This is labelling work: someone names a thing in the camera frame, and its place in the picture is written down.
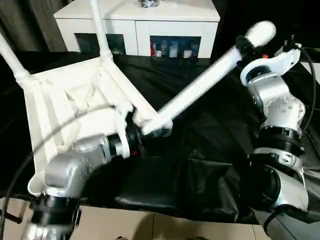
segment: white ball tip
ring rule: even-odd
[[[253,25],[245,37],[255,46],[264,46],[276,35],[276,26],[270,21],[260,21]]]

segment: object on cabinet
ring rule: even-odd
[[[176,58],[178,56],[178,41],[171,41],[169,58]]]
[[[150,42],[150,56],[154,57],[156,55],[156,46],[154,46],[155,43],[152,41]]]
[[[161,41],[161,48],[162,56],[167,56],[168,55],[168,41],[167,40],[162,40]]]
[[[153,8],[160,4],[159,0],[139,0],[141,7],[143,8]]]
[[[160,50],[155,51],[155,56],[156,57],[161,57],[162,56],[162,52]]]
[[[192,56],[197,57],[199,52],[199,45],[195,42],[191,43]]]
[[[184,50],[183,52],[183,58],[188,59],[192,56],[192,50]]]

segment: table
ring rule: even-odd
[[[191,41],[200,37],[198,57],[211,57],[220,21],[212,0],[165,0],[153,8],[142,8],[138,0],[98,2],[107,37],[117,35],[115,38],[124,42],[127,55],[150,56],[153,36],[185,36],[193,37]],[[54,18],[68,51],[81,52],[81,41],[94,42],[88,36],[96,32],[90,1],[75,0],[56,12]]]
[[[32,73],[97,57],[62,52],[17,54]],[[158,110],[211,64],[208,59],[172,59],[115,55],[114,61],[148,102]],[[0,194],[31,148],[23,90],[0,59]],[[292,93],[307,106],[312,78],[297,64],[284,76]],[[314,112],[308,134],[302,138],[310,197],[309,216],[320,220],[320,112]],[[82,205],[144,210],[196,221],[257,223],[239,198],[239,174],[259,131],[259,115],[235,70],[174,121],[171,136],[145,145],[146,154],[117,158],[88,182]],[[23,172],[14,197],[33,200],[27,184],[34,174],[30,164]]]

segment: tile floor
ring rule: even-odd
[[[19,216],[23,205],[26,202],[11,199],[8,212]],[[71,240],[114,240],[119,236],[128,240],[187,240],[194,237],[208,240],[269,240],[258,225],[190,221],[142,211],[81,208],[80,227],[74,231]],[[21,224],[7,220],[4,240],[19,240],[31,214],[27,207]]]

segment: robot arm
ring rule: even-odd
[[[305,106],[290,93],[281,78],[298,62],[300,51],[291,49],[270,59],[254,54],[255,48],[268,43],[275,33],[275,26],[270,22],[256,24],[246,38],[239,38],[236,46],[166,104],[142,129],[82,139],[69,152],[57,155],[45,171],[43,195],[34,206],[22,239],[69,239],[79,219],[78,199],[91,173],[112,157],[128,157],[128,146],[131,150],[143,136],[162,129],[237,65],[242,68],[242,83],[265,118],[257,147],[250,155],[251,166],[246,176],[241,177],[240,196],[248,202],[261,225],[269,222],[265,226],[269,236],[275,240],[298,239],[290,236],[298,228],[308,229],[306,223],[284,213],[269,218],[279,206],[289,205],[301,211],[308,207],[299,158],[302,154],[300,123]]]

